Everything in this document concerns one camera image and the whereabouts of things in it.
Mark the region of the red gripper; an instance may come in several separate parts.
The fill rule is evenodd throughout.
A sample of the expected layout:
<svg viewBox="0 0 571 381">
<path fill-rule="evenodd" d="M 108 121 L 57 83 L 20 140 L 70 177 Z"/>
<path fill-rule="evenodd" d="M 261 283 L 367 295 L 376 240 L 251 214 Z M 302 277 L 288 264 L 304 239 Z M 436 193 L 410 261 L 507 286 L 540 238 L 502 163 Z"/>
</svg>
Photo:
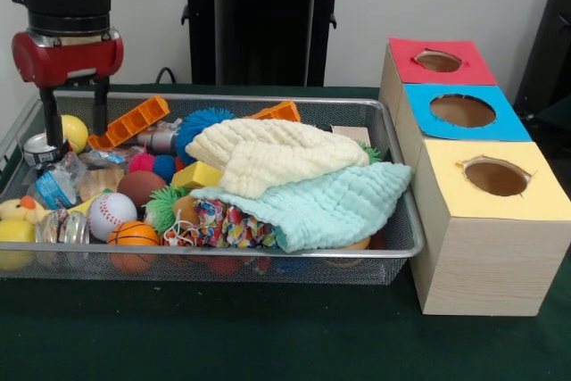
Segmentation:
<svg viewBox="0 0 571 381">
<path fill-rule="evenodd" d="M 19 32 L 12 38 L 12 58 L 23 81 L 38 87 L 44 109 L 46 141 L 62 148 L 62 118 L 50 87 L 59 87 L 74 79 L 95 80 L 93 108 L 94 133 L 107 131 L 107 96 L 110 76 L 120 68 L 124 44 L 119 32 L 112 30 L 107 39 L 100 36 L 48 37 L 32 31 Z"/>
</svg>

